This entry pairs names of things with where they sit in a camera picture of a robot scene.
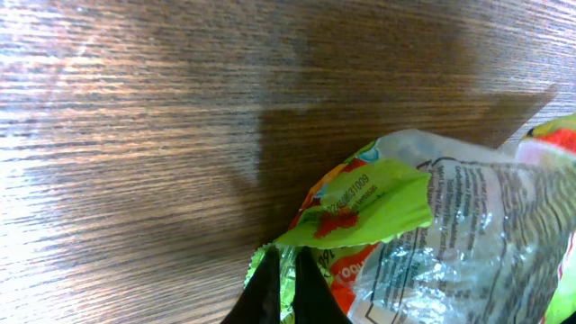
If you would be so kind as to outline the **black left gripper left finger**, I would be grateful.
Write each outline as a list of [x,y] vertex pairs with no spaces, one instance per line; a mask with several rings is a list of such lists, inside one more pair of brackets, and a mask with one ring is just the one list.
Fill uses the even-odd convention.
[[280,254],[270,247],[221,324],[279,324]]

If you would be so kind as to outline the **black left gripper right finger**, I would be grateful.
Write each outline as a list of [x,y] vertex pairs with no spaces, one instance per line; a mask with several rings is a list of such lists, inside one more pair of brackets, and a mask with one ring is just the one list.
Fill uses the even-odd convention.
[[295,260],[295,294],[292,306],[296,324],[351,324],[332,295],[309,247]]

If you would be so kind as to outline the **green snack packet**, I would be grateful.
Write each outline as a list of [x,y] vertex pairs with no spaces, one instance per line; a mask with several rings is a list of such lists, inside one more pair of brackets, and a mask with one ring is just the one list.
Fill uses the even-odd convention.
[[511,150],[421,130],[380,137],[326,173],[280,254],[280,323],[295,323],[304,247],[351,323],[563,323],[575,318],[575,118]]

